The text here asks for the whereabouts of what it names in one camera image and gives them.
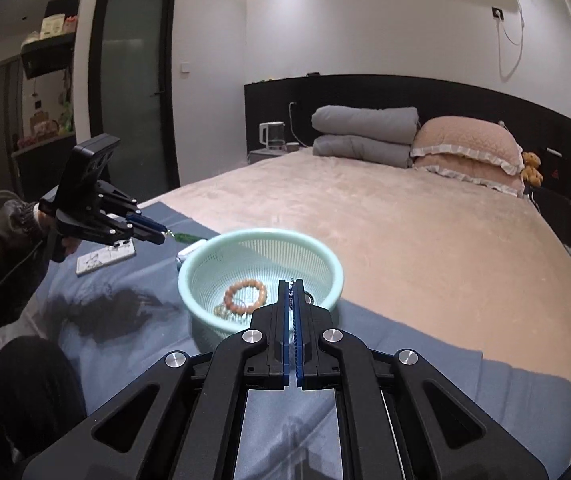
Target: rolled gray blanket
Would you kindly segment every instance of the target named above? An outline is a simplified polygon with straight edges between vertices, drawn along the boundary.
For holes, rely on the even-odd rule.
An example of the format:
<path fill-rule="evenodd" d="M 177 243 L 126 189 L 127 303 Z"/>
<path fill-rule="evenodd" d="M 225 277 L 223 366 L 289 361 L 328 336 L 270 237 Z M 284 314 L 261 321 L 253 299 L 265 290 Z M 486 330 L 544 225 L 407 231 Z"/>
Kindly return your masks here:
<path fill-rule="evenodd" d="M 412 165 L 409 149 L 407 144 L 381 142 L 354 135 L 324 135 L 312 145 L 313 155 L 354 158 L 395 168 L 409 168 Z"/>
<path fill-rule="evenodd" d="M 419 129 L 419 112 L 414 107 L 370 110 L 324 106 L 312 114 L 312 127 L 322 134 L 356 135 L 412 144 Z"/>

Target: metal screw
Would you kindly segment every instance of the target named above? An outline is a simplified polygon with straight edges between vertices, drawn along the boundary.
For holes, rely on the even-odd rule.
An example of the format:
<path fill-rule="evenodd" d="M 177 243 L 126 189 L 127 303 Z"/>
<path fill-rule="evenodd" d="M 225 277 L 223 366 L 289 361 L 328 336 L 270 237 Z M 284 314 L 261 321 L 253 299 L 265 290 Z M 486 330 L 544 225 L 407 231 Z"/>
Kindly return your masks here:
<path fill-rule="evenodd" d="M 403 350 L 399 353 L 399 361 L 405 365 L 415 365 L 419 360 L 419 356 L 413 350 Z"/>
<path fill-rule="evenodd" d="M 181 352 L 172 352 L 166 357 L 166 365 L 170 368 L 179 368 L 185 364 L 185 355 Z"/>
<path fill-rule="evenodd" d="M 261 341 L 261 338 L 263 337 L 263 334 L 259 331 L 259 330 L 246 330 L 243 333 L 243 341 L 245 341 L 246 343 L 258 343 L 259 341 Z"/>
<path fill-rule="evenodd" d="M 341 330 L 337 330 L 335 328 L 328 328 L 323 333 L 323 339 L 325 339 L 326 341 L 330 341 L 331 343 L 336 343 L 337 341 L 341 341 L 342 338 L 343 338 L 343 333 L 341 332 Z"/>

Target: black headboard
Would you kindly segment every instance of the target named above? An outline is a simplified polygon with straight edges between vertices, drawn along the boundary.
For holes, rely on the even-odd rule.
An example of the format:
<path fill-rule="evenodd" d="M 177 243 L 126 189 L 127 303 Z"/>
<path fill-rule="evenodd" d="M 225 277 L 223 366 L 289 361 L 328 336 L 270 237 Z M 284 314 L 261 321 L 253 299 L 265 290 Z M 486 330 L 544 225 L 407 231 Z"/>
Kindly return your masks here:
<path fill-rule="evenodd" d="M 524 151 L 536 152 L 543 163 L 544 186 L 571 197 L 571 119 L 548 108 L 501 92 L 461 83 L 396 75 L 324 75 L 252 83 L 245 87 L 248 151 L 262 146 L 258 126 L 284 121 L 289 141 L 288 108 L 292 106 L 293 128 L 302 142 L 311 146 L 320 136 L 310 118 L 317 108 L 344 105 L 356 108 L 414 106 L 421 122 L 455 115 L 505 121 Z M 563 155 L 550 155 L 551 148 Z"/>

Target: white ruffle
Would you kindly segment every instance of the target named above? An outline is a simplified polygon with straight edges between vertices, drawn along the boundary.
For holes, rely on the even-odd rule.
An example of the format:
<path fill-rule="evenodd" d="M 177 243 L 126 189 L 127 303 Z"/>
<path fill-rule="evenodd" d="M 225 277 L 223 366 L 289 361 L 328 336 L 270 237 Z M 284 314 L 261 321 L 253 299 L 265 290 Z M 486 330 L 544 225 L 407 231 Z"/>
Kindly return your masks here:
<path fill-rule="evenodd" d="M 446 176 L 448 178 L 454 178 L 454 179 L 460 180 L 462 182 L 472 182 L 472 184 L 477 184 L 479 186 L 489 187 L 491 189 L 496 189 L 497 191 L 500 191 L 501 193 L 506 193 L 508 195 L 515 196 L 517 198 L 523 198 L 523 189 L 516 190 L 515 188 L 513 188 L 511 186 L 507 186 L 506 184 L 499 184 L 498 182 L 494 182 L 492 180 L 487 180 L 485 178 L 477 178 L 477 177 L 473 177 L 473 176 L 470 176 L 470 175 L 465 174 L 465 173 L 459 173 L 458 171 L 447 170 L 445 168 L 441 168 L 440 166 L 437 166 L 436 164 L 430 165 L 430 166 L 422 166 L 420 168 L 414 166 L 414 169 L 415 170 L 429 171 L 430 173 L 436 173 L 436 174 L 439 174 L 441 176 Z"/>
<path fill-rule="evenodd" d="M 521 160 L 521 146 L 519 149 L 519 159 Z M 437 144 L 435 146 L 426 146 L 425 148 L 412 148 L 409 152 L 409 156 L 425 156 L 425 155 L 438 155 L 440 153 L 450 153 L 452 155 L 466 156 L 472 158 L 473 160 L 479 160 L 481 162 L 487 162 L 493 166 L 499 166 L 508 175 L 516 175 L 523 171 L 523 162 L 518 166 L 511 164 L 507 160 L 495 155 L 494 153 L 482 152 L 479 150 L 472 150 L 471 148 L 466 148 L 465 146 L 457 146 L 456 144 Z"/>

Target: black jacket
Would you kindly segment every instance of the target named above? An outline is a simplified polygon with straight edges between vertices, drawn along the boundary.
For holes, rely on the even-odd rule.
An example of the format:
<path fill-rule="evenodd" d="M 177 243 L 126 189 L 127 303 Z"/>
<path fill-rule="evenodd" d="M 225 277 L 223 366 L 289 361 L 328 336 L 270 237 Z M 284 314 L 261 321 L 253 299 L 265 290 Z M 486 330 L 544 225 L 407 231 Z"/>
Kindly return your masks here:
<path fill-rule="evenodd" d="M 10 200 L 0 211 L 0 327 L 18 319 L 47 272 L 45 234 L 33 208 Z"/>

